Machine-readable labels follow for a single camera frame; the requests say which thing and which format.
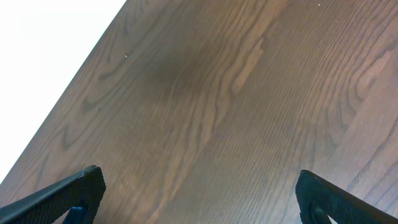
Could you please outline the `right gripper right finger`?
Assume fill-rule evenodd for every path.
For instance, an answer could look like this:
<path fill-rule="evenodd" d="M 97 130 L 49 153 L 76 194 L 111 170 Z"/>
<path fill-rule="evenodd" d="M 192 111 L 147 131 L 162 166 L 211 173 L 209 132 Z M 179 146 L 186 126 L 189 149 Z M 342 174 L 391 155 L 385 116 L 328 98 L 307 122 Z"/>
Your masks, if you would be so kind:
<path fill-rule="evenodd" d="M 373 207 L 309 170 L 301 170 L 295 194 L 303 224 L 397 224 L 397 218 Z"/>

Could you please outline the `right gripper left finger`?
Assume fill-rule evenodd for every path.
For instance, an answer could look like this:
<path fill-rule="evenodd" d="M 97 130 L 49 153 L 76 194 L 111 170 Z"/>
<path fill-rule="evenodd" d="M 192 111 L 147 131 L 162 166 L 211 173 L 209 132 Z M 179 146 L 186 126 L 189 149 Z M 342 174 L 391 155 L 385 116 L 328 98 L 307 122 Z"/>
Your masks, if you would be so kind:
<path fill-rule="evenodd" d="M 95 165 L 1 208 L 1 223 L 93 223 L 106 185 Z"/>

